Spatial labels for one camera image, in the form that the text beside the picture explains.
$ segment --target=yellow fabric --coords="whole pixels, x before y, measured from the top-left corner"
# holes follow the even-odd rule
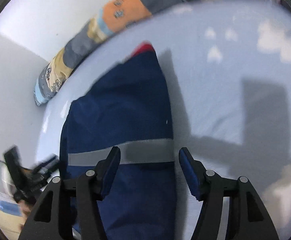
[[[107,27],[116,33],[127,24],[151,15],[140,0],[113,0],[103,7],[102,19]]]
[[[70,76],[73,69],[67,67],[63,62],[64,48],[54,57],[49,64],[48,68],[51,68],[50,79],[47,82],[52,92],[58,92],[63,82]]]
[[[93,39],[96,43],[101,43],[103,41],[105,41],[108,36],[105,35],[103,33],[103,31],[100,30],[100,27],[97,23],[97,20],[98,19],[98,15],[94,18],[92,18],[90,20],[90,23],[89,23],[89,28],[88,28],[88,31],[87,31],[87,36],[90,38],[90,39]]]

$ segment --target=beige floor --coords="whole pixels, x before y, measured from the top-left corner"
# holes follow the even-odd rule
[[[23,223],[22,217],[6,214],[0,210],[0,228],[9,240],[18,239],[21,223]]]

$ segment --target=navy blue garment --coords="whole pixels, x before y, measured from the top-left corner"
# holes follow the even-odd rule
[[[89,168],[69,165],[68,154],[153,139],[173,139],[173,131],[165,78],[155,52],[147,51],[112,68],[72,102],[61,134],[60,175],[75,178]],[[121,164],[110,194],[98,202],[109,240],[174,239],[174,162],[142,162]]]

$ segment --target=light blue patch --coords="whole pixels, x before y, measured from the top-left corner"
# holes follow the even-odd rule
[[[39,88],[39,80],[37,80],[36,84],[35,84],[35,88],[34,88],[34,95],[36,100],[40,103],[40,104],[45,104],[46,102],[48,102],[47,99],[45,99],[43,97],[43,95],[41,94],[40,88]]]
[[[96,22],[98,23],[99,25],[99,28],[101,31],[103,31],[103,33],[107,36],[111,36],[114,34],[113,31],[111,31],[108,26],[106,25],[106,23],[104,22],[104,20],[102,19],[102,16],[103,16],[103,9],[100,9],[99,11],[99,17],[98,19],[96,20]]]

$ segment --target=folded garment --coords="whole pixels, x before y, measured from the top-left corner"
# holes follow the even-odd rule
[[[178,3],[189,0],[112,0],[90,19],[41,72],[34,98],[48,102],[82,60],[115,33]]]
[[[72,102],[61,134],[60,176],[80,176],[115,145],[121,163],[109,195],[98,202],[108,239],[173,240],[172,116],[166,81],[150,44]]]

